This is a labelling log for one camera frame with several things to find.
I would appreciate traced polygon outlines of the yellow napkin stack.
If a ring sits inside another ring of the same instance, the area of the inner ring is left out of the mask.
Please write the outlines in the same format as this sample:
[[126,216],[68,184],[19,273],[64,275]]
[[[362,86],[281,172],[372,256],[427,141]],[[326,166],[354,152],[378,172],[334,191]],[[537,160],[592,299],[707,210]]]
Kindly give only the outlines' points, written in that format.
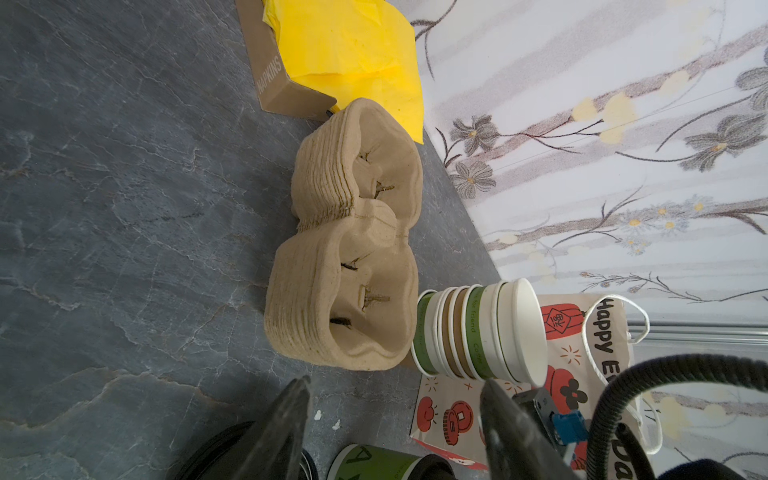
[[333,97],[334,112],[373,100],[423,142],[415,31],[397,8],[386,1],[266,1],[263,22],[292,81]]

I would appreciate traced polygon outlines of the black plastic cup lid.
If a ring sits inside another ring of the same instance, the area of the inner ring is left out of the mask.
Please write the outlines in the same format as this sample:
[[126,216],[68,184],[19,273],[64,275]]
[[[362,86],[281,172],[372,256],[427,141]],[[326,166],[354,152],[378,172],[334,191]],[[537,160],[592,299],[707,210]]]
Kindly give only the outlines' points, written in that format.
[[450,463],[444,458],[430,454],[420,457],[406,480],[456,480],[455,473]]

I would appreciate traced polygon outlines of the stack of black cup lids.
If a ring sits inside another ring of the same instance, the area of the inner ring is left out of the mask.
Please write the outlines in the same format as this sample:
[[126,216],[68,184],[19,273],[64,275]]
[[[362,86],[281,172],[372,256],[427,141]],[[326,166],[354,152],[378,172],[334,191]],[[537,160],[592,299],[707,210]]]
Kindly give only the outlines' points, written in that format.
[[244,422],[217,434],[182,465],[176,479],[317,479],[295,422]]

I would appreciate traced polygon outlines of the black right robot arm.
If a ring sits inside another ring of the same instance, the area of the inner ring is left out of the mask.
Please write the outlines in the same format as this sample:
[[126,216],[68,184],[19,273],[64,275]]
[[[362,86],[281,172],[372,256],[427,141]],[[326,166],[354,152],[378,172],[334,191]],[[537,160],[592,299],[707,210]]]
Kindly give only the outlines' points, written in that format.
[[603,391],[586,447],[589,479],[640,479],[614,430],[631,425],[657,476],[713,458],[748,479],[767,476],[767,364],[715,354],[639,363]]

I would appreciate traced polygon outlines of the stack of pulp cup carriers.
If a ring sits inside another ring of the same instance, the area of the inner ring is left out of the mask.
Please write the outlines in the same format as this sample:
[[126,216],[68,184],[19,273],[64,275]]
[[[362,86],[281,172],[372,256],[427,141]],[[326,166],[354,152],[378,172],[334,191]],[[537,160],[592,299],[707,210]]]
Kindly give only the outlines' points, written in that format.
[[291,182],[296,234],[277,250],[264,330],[280,354],[382,371],[416,330],[409,245],[423,192],[419,152],[378,103],[358,99],[306,137]]

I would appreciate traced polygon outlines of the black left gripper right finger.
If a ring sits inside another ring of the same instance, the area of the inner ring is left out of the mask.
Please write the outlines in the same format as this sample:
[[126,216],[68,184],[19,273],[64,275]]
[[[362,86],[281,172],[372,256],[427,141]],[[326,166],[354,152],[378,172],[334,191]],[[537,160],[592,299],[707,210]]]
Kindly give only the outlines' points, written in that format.
[[480,417],[491,479],[578,479],[530,416],[486,381]]

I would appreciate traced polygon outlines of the stack of paper cups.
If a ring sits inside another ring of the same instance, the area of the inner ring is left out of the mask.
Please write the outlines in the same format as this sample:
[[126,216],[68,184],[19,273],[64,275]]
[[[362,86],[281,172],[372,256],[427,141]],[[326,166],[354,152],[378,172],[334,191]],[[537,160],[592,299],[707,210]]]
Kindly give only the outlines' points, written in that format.
[[518,279],[423,291],[404,363],[427,377],[543,386],[547,339],[531,283]]

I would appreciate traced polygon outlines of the green paper coffee cup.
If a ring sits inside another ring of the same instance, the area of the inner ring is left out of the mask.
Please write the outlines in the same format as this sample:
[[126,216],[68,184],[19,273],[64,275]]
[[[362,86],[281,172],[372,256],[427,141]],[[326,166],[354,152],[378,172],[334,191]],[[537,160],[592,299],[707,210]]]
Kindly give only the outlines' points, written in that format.
[[364,444],[350,444],[334,459],[329,480],[407,479],[419,456]]

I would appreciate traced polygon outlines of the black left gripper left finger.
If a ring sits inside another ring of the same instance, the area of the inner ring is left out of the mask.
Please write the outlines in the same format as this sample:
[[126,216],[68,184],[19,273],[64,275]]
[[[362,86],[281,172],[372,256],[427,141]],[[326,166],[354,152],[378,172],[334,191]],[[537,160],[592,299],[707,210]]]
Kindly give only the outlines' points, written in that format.
[[202,479],[309,479],[303,437],[311,404],[310,379],[295,379],[260,421],[217,435],[203,458]]

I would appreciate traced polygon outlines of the brown cardboard napkin box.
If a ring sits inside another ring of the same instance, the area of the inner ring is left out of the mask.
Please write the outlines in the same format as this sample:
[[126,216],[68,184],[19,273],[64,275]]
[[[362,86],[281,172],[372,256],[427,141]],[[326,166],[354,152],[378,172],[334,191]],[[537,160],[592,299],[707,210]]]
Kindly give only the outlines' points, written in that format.
[[324,122],[336,99],[294,82],[282,61],[261,0],[236,0],[261,108],[269,113]]

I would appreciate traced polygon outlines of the red white paper gift bag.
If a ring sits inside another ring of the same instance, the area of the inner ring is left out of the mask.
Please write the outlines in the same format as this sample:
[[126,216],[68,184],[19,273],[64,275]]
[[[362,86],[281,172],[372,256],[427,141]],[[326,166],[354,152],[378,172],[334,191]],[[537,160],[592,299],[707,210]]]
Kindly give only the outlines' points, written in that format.
[[645,337],[629,333],[632,303],[614,294],[535,295],[524,279],[424,291],[408,358],[422,374],[411,437],[448,460],[487,468],[480,391],[495,381],[515,400],[543,394],[534,415],[571,468],[585,469],[585,436],[557,425],[574,411],[592,419],[608,382],[630,366]]

